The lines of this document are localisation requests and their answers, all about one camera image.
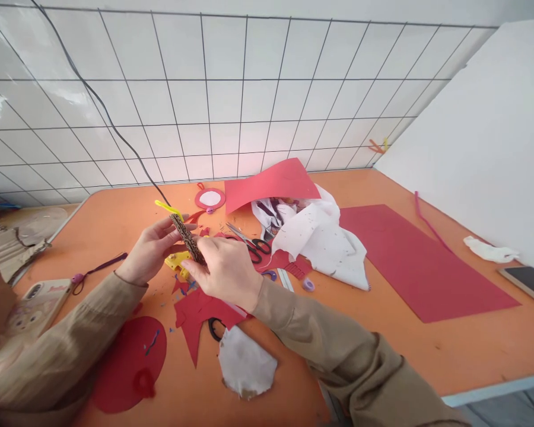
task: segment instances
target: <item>white tile wall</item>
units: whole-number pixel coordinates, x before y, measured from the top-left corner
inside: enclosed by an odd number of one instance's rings
[[[493,28],[47,9],[159,183],[371,167]],[[0,197],[147,184],[33,7],[0,5]]]

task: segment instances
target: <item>black scissors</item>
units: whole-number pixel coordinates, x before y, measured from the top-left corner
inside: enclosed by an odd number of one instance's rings
[[[241,240],[243,240],[243,242],[247,244],[247,249],[249,249],[249,251],[255,255],[256,259],[251,258],[251,262],[253,264],[261,264],[261,262],[263,261],[263,257],[259,254],[259,252],[262,252],[265,255],[269,255],[271,253],[271,245],[267,243],[265,240],[261,240],[261,239],[249,240],[229,222],[227,223],[227,226],[230,228],[230,230],[232,230],[233,233],[235,233],[236,236],[241,238]]]

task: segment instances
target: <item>person's right hand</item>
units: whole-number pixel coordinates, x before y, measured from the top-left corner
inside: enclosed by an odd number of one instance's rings
[[[193,260],[183,261],[182,266],[204,293],[251,313],[257,306],[263,277],[255,271],[247,245],[233,239],[201,237],[198,249],[208,267]]]

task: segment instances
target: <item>white paper circle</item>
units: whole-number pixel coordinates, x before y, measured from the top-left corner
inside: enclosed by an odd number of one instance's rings
[[[206,206],[215,206],[220,202],[220,200],[220,194],[212,190],[205,192],[200,196],[200,203],[203,203]]]

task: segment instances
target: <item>sleeve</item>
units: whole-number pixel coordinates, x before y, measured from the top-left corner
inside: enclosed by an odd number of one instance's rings
[[[377,333],[267,279],[252,313],[304,357],[355,426],[469,425]]]
[[[0,409],[54,408],[102,356],[147,289],[115,273],[106,277],[0,376]]]

